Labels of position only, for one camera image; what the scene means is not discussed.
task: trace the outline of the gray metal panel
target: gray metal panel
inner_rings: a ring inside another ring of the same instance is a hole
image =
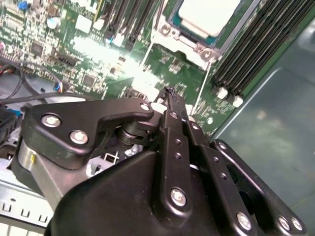
[[[315,235],[315,21],[218,131]]]

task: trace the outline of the capacitor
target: capacitor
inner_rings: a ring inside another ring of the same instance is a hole
[[[3,52],[5,50],[5,44],[3,42],[0,42],[0,52]]]
[[[22,11],[26,11],[29,8],[29,4],[27,1],[22,1],[18,3],[18,9]]]
[[[52,30],[57,30],[61,25],[61,21],[58,17],[51,17],[47,19],[47,27]]]

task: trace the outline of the screw hole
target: screw hole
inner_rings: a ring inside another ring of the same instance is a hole
[[[177,119],[178,118],[178,116],[177,116],[177,114],[175,113],[175,112],[171,112],[171,117],[173,117],[174,119]]]
[[[176,153],[175,154],[176,159],[181,160],[182,159],[182,155],[180,153]]]
[[[149,140],[150,141],[154,141],[157,138],[157,136],[155,134],[150,134],[149,135]]]
[[[148,104],[145,104],[145,103],[141,103],[140,104],[140,107],[145,110],[145,111],[149,111],[150,110],[150,107]]]
[[[199,127],[198,127],[198,125],[197,125],[197,124],[195,124],[195,123],[191,123],[191,125],[192,125],[192,127],[193,127],[194,129],[199,129]]]
[[[225,175],[224,173],[221,174],[221,177],[222,177],[224,180],[227,179],[227,177],[226,177],[226,175]]]

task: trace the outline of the metal hole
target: metal hole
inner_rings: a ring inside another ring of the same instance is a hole
[[[199,127],[198,127],[198,125],[197,125],[197,124],[195,124],[195,123],[191,123],[191,125],[192,125],[192,127],[193,127],[194,129],[199,129]]]
[[[145,104],[145,103],[141,103],[140,104],[140,107],[145,110],[145,111],[149,111],[150,110],[150,107],[148,104]]]
[[[157,136],[155,134],[150,134],[149,135],[149,140],[150,141],[154,141],[157,138]]]
[[[221,173],[221,177],[222,177],[223,179],[227,179],[227,177],[226,177],[226,175],[225,175],[224,173]]]
[[[178,152],[175,154],[175,157],[178,160],[182,159],[182,155],[180,153],[178,153]]]
[[[171,112],[171,117],[173,117],[174,119],[178,119],[178,116],[177,116],[177,114],[175,113],[175,112]]]
[[[225,146],[223,143],[219,143],[219,146],[220,146],[222,149],[226,149],[226,146]]]

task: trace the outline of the black plastic bracket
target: black plastic bracket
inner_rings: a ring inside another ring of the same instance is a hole
[[[61,167],[78,169],[94,152],[105,151],[117,126],[150,120],[153,114],[153,109],[139,98],[38,105],[25,115],[21,134],[32,150]],[[45,126],[41,121],[45,115],[58,117],[60,125]],[[75,130],[87,134],[87,143],[76,144],[69,138]]]
[[[214,140],[212,147],[218,150],[229,168],[238,190],[243,198],[248,198],[251,214],[255,215],[258,225],[264,232],[274,232],[273,235],[307,235],[306,226],[302,220],[262,181],[261,178],[236,154],[224,141]],[[297,220],[301,230],[293,222]],[[281,225],[287,222],[288,228]]]
[[[172,110],[164,112],[160,127],[152,211],[163,224],[180,226],[189,219],[193,206],[188,140],[181,117]]]
[[[209,205],[213,212],[220,212],[215,215],[218,229],[222,235],[236,235],[240,232],[241,235],[257,235],[255,223],[234,185],[221,154],[209,147],[199,125],[189,121],[186,128],[190,137],[189,149],[193,153],[191,157],[202,172],[203,182],[209,193]],[[240,225],[238,213],[248,219],[247,229]]]

